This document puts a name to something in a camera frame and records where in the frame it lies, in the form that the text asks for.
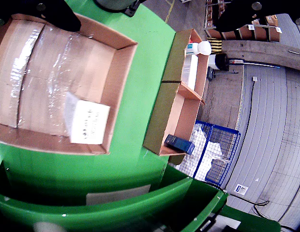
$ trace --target small sign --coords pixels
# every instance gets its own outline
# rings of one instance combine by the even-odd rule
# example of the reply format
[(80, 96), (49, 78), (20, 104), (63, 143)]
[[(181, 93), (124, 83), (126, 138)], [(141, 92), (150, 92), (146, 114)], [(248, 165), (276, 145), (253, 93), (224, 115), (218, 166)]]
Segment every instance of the small sign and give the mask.
[(246, 194), (247, 190), (248, 190), (248, 187), (246, 187), (244, 185), (237, 184), (234, 192), (239, 193), (239, 194), (244, 196)]
[(278, 32), (278, 33), (282, 34), (281, 28), (279, 28), (279, 27), (276, 27), (276, 32)]
[(249, 24), (248, 27), (249, 27), (249, 30), (255, 30), (255, 27), (252, 24)]

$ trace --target dark blue box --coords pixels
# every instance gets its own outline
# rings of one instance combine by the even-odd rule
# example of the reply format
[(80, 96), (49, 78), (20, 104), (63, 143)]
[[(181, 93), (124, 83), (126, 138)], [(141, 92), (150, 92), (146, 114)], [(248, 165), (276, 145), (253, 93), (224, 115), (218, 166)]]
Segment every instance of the dark blue box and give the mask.
[(183, 151), (189, 155), (192, 154), (195, 148), (195, 145), (192, 142), (171, 134), (169, 134), (165, 139), (165, 145), (170, 146), (173, 149)]

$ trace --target white sticker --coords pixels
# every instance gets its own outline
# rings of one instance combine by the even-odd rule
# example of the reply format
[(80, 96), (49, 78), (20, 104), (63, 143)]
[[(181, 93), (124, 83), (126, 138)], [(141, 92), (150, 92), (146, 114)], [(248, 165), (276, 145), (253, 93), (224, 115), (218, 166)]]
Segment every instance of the white sticker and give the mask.
[(252, 24), (249, 24), (248, 27), (249, 27), (249, 30), (255, 30), (255, 27)]
[(282, 34), (281, 28), (279, 28), (279, 27), (276, 27), (276, 32), (278, 32), (278, 33)]
[(234, 192), (239, 193), (239, 194), (244, 196), (246, 194), (247, 190), (248, 190), (248, 187), (246, 187), (244, 185), (237, 184)]
[(110, 106), (66, 95), (65, 124), (74, 144), (102, 144)]

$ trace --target wire mesh basket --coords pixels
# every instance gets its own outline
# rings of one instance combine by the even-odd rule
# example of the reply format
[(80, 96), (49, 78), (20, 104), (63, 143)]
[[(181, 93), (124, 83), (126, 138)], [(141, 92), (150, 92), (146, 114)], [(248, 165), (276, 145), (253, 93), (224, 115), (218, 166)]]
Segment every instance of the wire mesh basket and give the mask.
[(196, 180), (221, 186), (239, 139), (237, 130), (196, 121), (190, 139), (195, 149), (191, 155), (186, 154), (182, 163), (175, 168)]

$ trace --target white cap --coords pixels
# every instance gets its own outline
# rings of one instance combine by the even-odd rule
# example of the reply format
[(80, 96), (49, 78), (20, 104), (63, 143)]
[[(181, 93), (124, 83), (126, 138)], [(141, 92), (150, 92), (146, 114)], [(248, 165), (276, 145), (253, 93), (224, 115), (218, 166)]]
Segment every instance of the white cap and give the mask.
[(209, 41), (202, 41), (198, 44), (198, 51), (200, 54), (209, 56), (211, 54), (211, 44)]

